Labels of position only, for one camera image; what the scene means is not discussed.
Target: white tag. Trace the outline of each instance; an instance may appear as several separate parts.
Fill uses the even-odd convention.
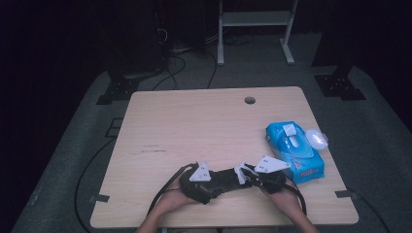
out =
[[[294,128],[293,124],[285,124],[282,126],[285,130],[285,133],[287,136],[293,136],[296,135],[296,128]]]
[[[212,180],[212,178],[210,177],[206,162],[203,162],[189,178],[191,182],[209,182],[210,180]]]
[[[290,167],[291,165],[287,162],[265,155],[255,167],[255,171],[261,173],[272,173]]]

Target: white shelf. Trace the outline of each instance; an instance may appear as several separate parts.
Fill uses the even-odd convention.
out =
[[[223,13],[223,26],[288,25],[290,11]]]

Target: blue packaging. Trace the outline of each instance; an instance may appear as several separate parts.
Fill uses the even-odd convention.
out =
[[[286,175],[295,183],[325,176],[325,163],[306,139],[303,129],[293,121],[270,123],[266,140],[278,159],[290,163]]]

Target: floor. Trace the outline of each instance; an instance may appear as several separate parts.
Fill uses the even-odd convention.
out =
[[[412,229],[412,136],[377,90],[373,80],[354,67],[349,75],[365,100],[324,97],[315,75],[335,67],[311,67],[320,34],[291,36],[295,64],[287,64],[281,35],[245,39],[250,43],[225,47],[225,65],[216,66],[217,46],[169,58],[170,74],[141,81],[139,91],[170,89],[299,86],[312,108],[344,183],[354,190],[360,220],[354,225],[319,226],[322,232],[409,232]],[[93,197],[103,181],[115,145],[107,134],[120,126],[128,101],[96,105],[109,85],[107,73],[96,77],[40,179],[13,232],[133,232],[135,229],[92,229],[88,221]],[[280,226],[278,232],[297,232]]]

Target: hand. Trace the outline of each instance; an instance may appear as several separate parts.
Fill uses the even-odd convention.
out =
[[[161,219],[167,213],[176,211],[187,204],[197,203],[182,192],[179,178],[180,176],[169,185],[152,211],[146,216],[145,220],[137,229],[137,233],[155,233],[157,232]]]
[[[286,184],[291,187],[296,187],[289,179]],[[291,191],[282,188],[280,191],[273,194],[267,193],[262,189],[262,192],[273,202],[273,204],[285,214],[302,233],[319,233],[316,226],[303,213],[297,196]]]
[[[286,184],[296,188],[293,182],[289,179]],[[285,215],[292,215],[296,212],[302,212],[297,196],[291,191],[282,188],[280,191],[269,194],[262,189],[262,192],[273,202],[273,204]]]
[[[176,180],[170,184],[154,206],[155,208],[159,208],[163,212],[169,213],[176,211],[187,204],[197,203],[182,192],[179,178],[180,177],[176,178]]]

